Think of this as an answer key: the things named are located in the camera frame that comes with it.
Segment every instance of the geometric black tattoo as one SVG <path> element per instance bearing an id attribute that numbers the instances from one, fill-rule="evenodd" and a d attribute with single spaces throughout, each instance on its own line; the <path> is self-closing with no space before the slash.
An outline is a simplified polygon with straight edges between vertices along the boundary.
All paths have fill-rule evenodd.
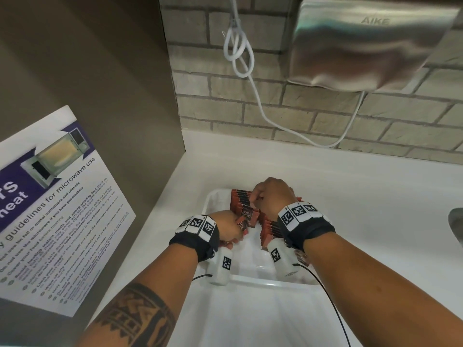
<path id="1" fill-rule="evenodd" d="M 131 283 L 96 318 L 101 326 L 118 330 L 129 347 L 164 347 L 175 327 L 175 318 L 159 296 L 142 284 Z"/>

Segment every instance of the countertop backsplash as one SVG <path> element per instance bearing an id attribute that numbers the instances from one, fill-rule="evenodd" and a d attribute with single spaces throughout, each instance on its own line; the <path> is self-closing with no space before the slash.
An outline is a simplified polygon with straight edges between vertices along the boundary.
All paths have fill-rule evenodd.
<path id="1" fill-rule="evenodd" d="M 271 120 L 328 144 L 358 93 L 285 82 L 278 57 L 288 1 L 238 0 L 255 51 L 252 75 Z M 228 0 L 160 3 L 182 128 L 305 143 L 263 120 L 249 82 L 225 60 Z M 463 13 L 407 87 L 367 95 L 338 148 L 463 165 Z"/>

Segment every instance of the white cable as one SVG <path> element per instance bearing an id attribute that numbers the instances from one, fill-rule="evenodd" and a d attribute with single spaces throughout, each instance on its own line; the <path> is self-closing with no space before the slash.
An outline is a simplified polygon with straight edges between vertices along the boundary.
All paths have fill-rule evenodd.
<path id="1" fill-rule="evenodd" d="M 319 145 L 315 142 L 313 142 L 311 139 L 305 137 L 304 135 L 293 131 L 291 129 L 282 127 L 281 125 L 272 122 L 267 116 L 265 115 L 265 112 L 263 111 L 262 103 L 260 100 L 260 96 L 256 87 L 256 84 L 254 83 L 254 80 L 252 79 L 252 71 L 254 70 L 254 52 L 252 51 L 252 47 L 249 44 L 249 41 L 246 37 L 245 32 L 241 28 L 241 21 L 239 18 L 238 14 L 238 8 L 237 8 L 237 3 L 236 0 L 230 0 L 231 3 L 231 19 L 230 19 L 230 27 L 228 28 L 227 34 L 225 36 L 225 42 L 224 42 L 224 56 L 225 58 L 231 62 L 233 65 L 233 70 L 237 76 L 240 78 L 248 78 L 249 82 L 251 83 L 252 89 L 254 90 L 254 95 L 256 96 L 258 105 L 259 105 L 259 110 L 262 114 L 263 119 L 265 119 L 268 123 L 272 124 L 274 127 L 279 128 L 283 131 L 286 131 L 288 133 L 292 133 L 301 139 L 304 139 L 305 141 L 309 142 L 310 144 L 316 146 L 316 147 L 323 147 L 323 148 L 329 148 L 329 147 L 334 147 L 338 145 L 346 136 L 347 132 L 349 131 L 352 123 L 354 122 L 355 117 L 357 116 L 358 110 L 360 109 L 360 105 L 362 104 L 363 98 L 365 97 L 365 91 L 362 91 L 360 93 L 360 96 L 357 101 L 357 105 L 355 107 L 354 113 L 352 114 L 349 123 L 346 126 L 346 129 L 344 130 L 344 133 L 339 137 L 339 139 L 330 144 L 330 145 Z M 228 52 L 228 47 L 230 45 L 230 40 L 233 44 L 233 51 L 231 54 Z M 245 50 L 248 51 L 249 53 L 249 68 L 243 59 L 243 53 Z M 239 59 L 241 64 L 243 65 L 243 68 L 245 69 L 246 72 L 241 73 L 237 67 L 236 67 L 236 60 Z"/>

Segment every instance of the person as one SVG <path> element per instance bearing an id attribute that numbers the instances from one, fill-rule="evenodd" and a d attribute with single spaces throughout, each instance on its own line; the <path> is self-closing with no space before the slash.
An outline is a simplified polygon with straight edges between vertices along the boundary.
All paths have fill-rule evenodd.
<path id="1" fill-rule="evenodd" d="M 294 218 L 301 220 L 302 210 L 293 208 L 296 217 L 285 215 L 285 210 L 301 203 L 284 181 L 268 178 L 259 183 L 250 200 L 285 227 L 287 242 L 303 248 L 364 346 L 463 346 L 463 321 L 420 288 L 339 236 L 322 216 L 297 223 Z M 310 204 L 305 207 L 315 211 L 311 214 L 317 213 Z M 212 256 L 211 246 L 205 245 L 207 239 L 218 244 L 218 240 L 237 242 L 242 238 L 233 213 L 209 216 L 195 216 L 182 223 L 164 252 L 103 309 L 77 345 L 165 346 L 198 261 Z M 215 222 L 214 230 L 205 235 L 187 229 L 199 221 Z"/>

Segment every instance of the forearm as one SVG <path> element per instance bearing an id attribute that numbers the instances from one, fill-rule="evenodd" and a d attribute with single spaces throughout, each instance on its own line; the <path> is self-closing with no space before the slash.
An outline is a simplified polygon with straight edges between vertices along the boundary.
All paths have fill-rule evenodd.
<path id="1" fill-rule="evenodd" d="M 78 346 L 165 346 L 182 310 L 198 256 L 172 244 L 109 303 Z"/>
<path id="2" fill-rule="evenodd" d="M 365 346 L 463 345 L 463 321 L 339 235 L 306 240 L 304 250 Z"/>

